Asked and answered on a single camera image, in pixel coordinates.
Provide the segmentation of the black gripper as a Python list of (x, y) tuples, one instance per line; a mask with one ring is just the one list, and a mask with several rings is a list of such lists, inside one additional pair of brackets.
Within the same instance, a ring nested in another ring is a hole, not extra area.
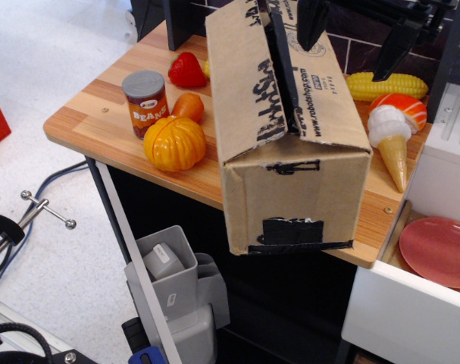
[[(455, 10), (458, 1), (332, 1), (335, 5), (392, 26), (374, 65), (374, 82), (387, 80), (411, 51), (418, 38), (418, 27), (428, 36), (438, 36), (446, 13)], [(297, 40), (310, 51), (325, 31), (330, 2), (297, 1)]]

